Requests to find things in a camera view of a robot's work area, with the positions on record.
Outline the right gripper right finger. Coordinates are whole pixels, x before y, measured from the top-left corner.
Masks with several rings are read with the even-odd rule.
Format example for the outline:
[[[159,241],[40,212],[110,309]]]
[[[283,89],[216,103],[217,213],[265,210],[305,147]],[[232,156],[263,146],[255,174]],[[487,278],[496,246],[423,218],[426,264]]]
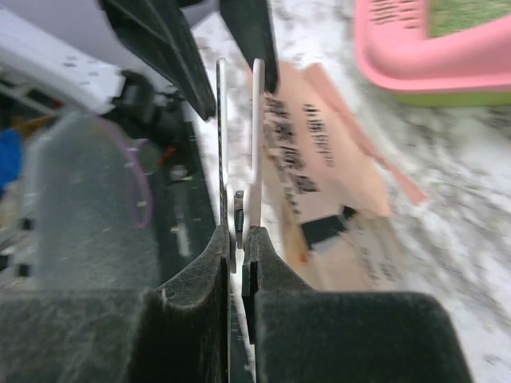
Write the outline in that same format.
[[[320,292],[275,252],[244,245],[242,296],[259,382],[470,382],[446,310],[416,292]]]

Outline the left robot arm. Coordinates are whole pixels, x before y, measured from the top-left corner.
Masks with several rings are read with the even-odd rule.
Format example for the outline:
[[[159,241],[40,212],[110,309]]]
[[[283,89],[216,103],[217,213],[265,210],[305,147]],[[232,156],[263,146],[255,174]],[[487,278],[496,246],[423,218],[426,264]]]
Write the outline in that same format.
[[[216,115],[209,84],[182,1],[101,1],[118,41],[172,82],[203,119]],[[222,1],[220,15],[246,62],[277,89],[279,70],[265,1]],[[179,142],[180,122],[155,101],[150,81],[80,52],[9,10],[1,12],[1,66],[48,94],[118,123],[132,138],[161,148]]]

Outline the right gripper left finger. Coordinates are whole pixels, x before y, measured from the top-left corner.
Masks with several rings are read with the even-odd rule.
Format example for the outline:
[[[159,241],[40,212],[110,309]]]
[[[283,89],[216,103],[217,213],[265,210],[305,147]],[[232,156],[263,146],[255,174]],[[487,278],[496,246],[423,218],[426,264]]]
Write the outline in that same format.
[[[217,227],[155,290],[3,293],[2,381],[228,381],[229,245]]]

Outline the peach cat litter bag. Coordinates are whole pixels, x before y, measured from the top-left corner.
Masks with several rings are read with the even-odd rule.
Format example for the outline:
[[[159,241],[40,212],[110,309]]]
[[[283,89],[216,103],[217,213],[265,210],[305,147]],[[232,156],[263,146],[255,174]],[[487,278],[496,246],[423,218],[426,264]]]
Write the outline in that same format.
[[[362,130],[323,67],[279,63],[264,101],[263,179],[283,257],[318,290],[403,290],[389,175],[413,204],[426,195]]]

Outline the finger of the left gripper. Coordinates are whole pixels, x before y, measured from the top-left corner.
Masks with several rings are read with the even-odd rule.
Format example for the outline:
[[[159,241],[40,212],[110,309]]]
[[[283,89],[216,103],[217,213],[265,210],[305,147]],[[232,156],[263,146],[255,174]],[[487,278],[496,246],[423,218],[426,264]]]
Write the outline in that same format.
[[[174,1],[99,1],[121,44],[171,81],[204,120],[216,99],[188,22]]]
[[[219,0],[220,15],[247,64],[265,63],[265,90],[274,93],[279,84],[271,7],[267,0]]]

